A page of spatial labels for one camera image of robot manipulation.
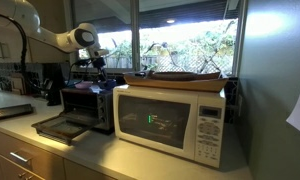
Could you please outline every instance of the tray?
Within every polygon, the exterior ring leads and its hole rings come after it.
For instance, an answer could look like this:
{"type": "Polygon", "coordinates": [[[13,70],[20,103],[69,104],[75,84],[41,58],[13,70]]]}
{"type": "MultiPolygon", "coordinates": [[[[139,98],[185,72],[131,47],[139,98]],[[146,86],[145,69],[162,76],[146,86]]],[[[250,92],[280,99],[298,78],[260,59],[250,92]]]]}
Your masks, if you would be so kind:
{"type": "Polygon", "coordinates": [[[40,136],[71,145],[72,139],[91,129],[93,123],[78,123],[76,119],[66,116],[56,116],[32,124],[40,136]]]}
{"type": "Polygon", "coordinates": [[[124,73],[124,79],[127,84],[133,86],[156,87],[167,89],[181,89],[192,91],[220,92],[228,78],[220,78],[221,73],[195,74],[192,80],[158,80],[153,79],[153,72],[128,72],[124,73]]]}

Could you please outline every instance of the white microwave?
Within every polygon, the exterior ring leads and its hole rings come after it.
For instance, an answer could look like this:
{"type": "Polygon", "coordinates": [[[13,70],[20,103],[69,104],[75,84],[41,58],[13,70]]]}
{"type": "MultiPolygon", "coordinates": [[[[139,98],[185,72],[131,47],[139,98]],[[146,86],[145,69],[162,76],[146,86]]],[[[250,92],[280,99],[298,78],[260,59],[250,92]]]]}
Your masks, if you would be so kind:
{"type": "Polygon", "coordinates": [[[226,98],[220,93],[122,85],[113,90],[120,139],[219,167],[226,98]]]}

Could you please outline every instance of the wall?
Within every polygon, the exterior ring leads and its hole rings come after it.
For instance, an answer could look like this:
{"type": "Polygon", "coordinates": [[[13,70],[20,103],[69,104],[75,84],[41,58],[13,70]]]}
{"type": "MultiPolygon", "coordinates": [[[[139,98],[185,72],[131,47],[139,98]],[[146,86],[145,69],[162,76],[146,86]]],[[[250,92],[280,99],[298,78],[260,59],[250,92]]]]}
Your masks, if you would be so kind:
{"type": "Polygon", "coordinates": [[[300,92],[300,0],[248,2],[237,123],[256,180],[300,180],[300,132],[286,122],[300,92]]]}

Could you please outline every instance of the light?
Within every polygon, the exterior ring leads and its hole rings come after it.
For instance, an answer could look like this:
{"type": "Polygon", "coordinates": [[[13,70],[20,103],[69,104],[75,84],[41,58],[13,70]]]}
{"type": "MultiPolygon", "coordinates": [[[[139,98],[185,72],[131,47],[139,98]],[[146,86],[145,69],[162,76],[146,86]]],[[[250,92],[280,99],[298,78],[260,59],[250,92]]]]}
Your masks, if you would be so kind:
{"type": "Polygon", "coordinates": [[[148,123],[149,124],[152,123],[152,116],[151,115],[148,116],[148,123]]]}
{"type": "Polygon", "coordinates": [[[265,36],[284,28],[284,15],[279,13],[256,13],[248,18],[246,34],[248,36],[265,36]]]}
{"type": "Polygon", "coordinates": [[[169,24],[173,24],[174,22],[175,22],[174,19],[168,19],[168,20],[167,20],[167,23],[169,23],[169,24]]]}

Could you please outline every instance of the wall outlet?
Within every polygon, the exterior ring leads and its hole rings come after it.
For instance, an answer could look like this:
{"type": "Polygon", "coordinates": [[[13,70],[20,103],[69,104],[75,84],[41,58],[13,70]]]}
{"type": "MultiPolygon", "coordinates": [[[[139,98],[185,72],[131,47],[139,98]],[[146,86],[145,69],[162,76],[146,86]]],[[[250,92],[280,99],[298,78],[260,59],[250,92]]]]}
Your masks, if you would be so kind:
{"type": "Polygon", "coordinates": [[[238,116],[241,116],[241,108],[242,108],[242,102],[243,102],[243,98],[241,96],[241,94],[239,94],[238,96],[238,116]]]}

